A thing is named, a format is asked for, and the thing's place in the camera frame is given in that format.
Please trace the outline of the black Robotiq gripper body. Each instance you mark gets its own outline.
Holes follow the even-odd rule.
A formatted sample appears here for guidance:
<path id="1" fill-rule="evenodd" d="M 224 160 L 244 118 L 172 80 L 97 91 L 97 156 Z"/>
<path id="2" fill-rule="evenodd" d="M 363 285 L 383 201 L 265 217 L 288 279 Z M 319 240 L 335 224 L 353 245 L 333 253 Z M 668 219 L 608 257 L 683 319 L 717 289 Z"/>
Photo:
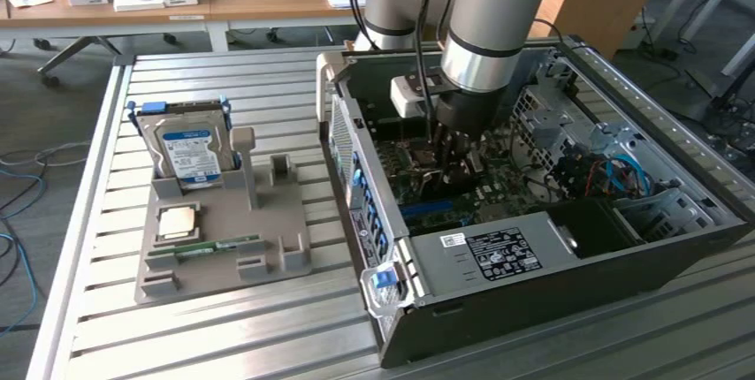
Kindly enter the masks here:
<path id="1" fill-rule="evenodd" d="M 493 122 L 500 101 L 500 90 L 489 93 L 461 89 L 443 92 L 436 104 L 436 120 L 451 131 L 480 137 Z"/>

